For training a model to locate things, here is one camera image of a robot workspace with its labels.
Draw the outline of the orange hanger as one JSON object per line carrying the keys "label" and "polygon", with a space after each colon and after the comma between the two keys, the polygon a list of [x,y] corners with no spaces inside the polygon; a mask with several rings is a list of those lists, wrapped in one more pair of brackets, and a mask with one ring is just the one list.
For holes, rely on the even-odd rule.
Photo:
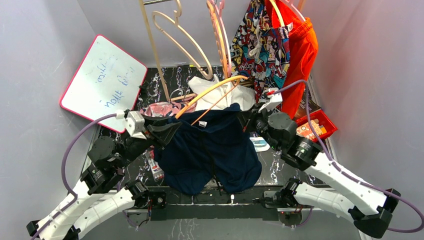
{"label": "orange hanger", "polygon": [[195,94],[186,106],[173,117],[173,121],[205,129],[217,122],[220,125],[227,115],[249,110],[255,103],[254,90],[243,85],[248,78],[236,75],[219,81],[193,77],[188,86]]}

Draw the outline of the navy blue shorts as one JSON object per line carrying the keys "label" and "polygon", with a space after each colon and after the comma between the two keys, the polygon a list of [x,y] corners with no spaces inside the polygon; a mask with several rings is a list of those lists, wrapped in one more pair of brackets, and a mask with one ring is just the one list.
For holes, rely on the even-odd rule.
{"label": "navy blue shorts", "polygon": [[165,183],[187,195],[199,194],[212,179],[231,194],[253,187],[262,164],[237,118],[240,111],[240,105],[233,103],[222,110],[172,117],[170,123],[181,126],[164,149],[153,151]]}

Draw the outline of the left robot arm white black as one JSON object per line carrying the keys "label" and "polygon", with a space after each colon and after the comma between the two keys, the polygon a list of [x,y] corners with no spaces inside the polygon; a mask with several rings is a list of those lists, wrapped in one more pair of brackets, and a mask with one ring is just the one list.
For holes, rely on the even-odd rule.
{"label": "left robot arm white black", "polygon": [[123,139],[98,138],[87,154],[91,163],[74,187],[62,175],[68,194],[46,217],[27,224],[26,229],[32,239],[80,240],[94,227],[118,213],[133,207],[151,208],[153,195],[140,180],[126,183],[111,197],[107,194],[119,185],[125,169],[146,150],[166,147],[181,123],[172,122],[168,117],[150,117],[138,111],[118,110],[92,121],[92,125],[109,118],[124,121]]}

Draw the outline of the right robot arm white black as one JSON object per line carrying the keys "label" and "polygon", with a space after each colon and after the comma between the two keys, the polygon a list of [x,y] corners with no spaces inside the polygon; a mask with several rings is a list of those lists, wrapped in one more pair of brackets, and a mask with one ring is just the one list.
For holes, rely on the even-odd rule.
{"label": "right robot arm white black", "polygon": [[399,202],[391,195],[400,196],[398,191],[389,189],[385,194],[343,175],[342,167],[329,161],[320,145],[297,134],[296,123],[283,112],[253,108],[241,113],[239,120],[245,131],[256,132],[273,150],[279,151],[286,164],[321,179],[335,190],[327,191],[290,178],[281,190],[265,191],[260,198],[263,205],[317,207],[345,218],[370,237],[383,237]]}

